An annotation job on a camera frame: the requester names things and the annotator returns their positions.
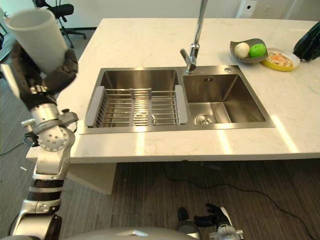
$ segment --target dish rack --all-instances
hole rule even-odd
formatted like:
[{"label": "dish rack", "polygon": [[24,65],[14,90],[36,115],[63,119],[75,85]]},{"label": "dish rack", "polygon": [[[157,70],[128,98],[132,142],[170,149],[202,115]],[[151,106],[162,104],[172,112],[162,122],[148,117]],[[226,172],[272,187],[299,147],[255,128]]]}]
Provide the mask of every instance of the dish rack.
[{"label": "dish rack", "polygon": [[98,86],[85,124],[89,128],[180,125],[188,121],[183,89],[105,89]]}]

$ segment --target kitchen counter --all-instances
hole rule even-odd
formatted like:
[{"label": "kitchen counter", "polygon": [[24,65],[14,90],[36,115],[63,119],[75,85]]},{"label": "kitchen counter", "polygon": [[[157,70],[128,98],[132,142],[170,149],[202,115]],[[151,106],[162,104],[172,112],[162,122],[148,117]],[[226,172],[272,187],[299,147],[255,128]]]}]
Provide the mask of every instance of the kitchen counter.
[{"label": "kitchen counter", "polygon": [[[195,18],[103,19],[79,60],[76,80],[59,95],[60,110],[80,121],[71,163],[147,161],[243,161],[320,157],[320,58],[280,72],[232,58],[230,41],[264,40],[267,47],[292,51],[314,21],[205,18],[198,66],[239,65],[275,127],[82,134],[87,107],[101,68],[185,66]],[[27,158],[35,159],[33,148]]]}]

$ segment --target stainless steel sink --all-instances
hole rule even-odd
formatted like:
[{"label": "stainless steel sink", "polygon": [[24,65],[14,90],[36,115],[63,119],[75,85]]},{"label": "stainless steel sink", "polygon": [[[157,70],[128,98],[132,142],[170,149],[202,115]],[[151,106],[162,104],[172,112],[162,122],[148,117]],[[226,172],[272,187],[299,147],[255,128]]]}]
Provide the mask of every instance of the stainless steel sink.
[{"label": "stainless steel sink", "polygon": [[183,79],[194,124],[266,121],[238,74],[191,75],[184,76]]},{"label": "stainless steel sink", "polygon": [[236,65],[104,68],[84,134],[274,127]]}]

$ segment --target white cup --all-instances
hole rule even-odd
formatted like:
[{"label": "white cup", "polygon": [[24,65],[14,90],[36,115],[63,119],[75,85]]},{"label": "white cup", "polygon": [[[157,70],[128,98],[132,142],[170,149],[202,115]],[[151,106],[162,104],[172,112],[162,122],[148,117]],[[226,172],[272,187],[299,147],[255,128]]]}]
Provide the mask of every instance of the white cup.
[{"label": "white cup", "polygon": [[40,8],[19,11],[6,24],[45,74],[63,64],[68,48],[51,11]]}]

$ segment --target plate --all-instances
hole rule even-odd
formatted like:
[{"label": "plate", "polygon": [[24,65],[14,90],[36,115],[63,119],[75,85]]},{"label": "plate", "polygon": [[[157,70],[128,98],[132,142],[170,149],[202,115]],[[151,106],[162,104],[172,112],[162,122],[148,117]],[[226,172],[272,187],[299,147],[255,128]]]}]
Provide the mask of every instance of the plate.
[{"label": "plate", "polygon": [[289,66],[280,66],[280,65],[275,64],[271,61],[268,61],[268,59],[265,59],[261,62],[263,65],[265,65],[271,69],[274,69],[277,71],[282,71],[282,72],[289,72],[289,71],[296,69],[298,67],[298,65],[300,64],[300,59],[291,52],[284,51],[284,50],[274,48],[274,47],[268,48],[267,52],[268,52],[268,54],[270,54],[270,53],[282,54],[286,58],[290,59],[293,63],[293,66],[289,67]]}]

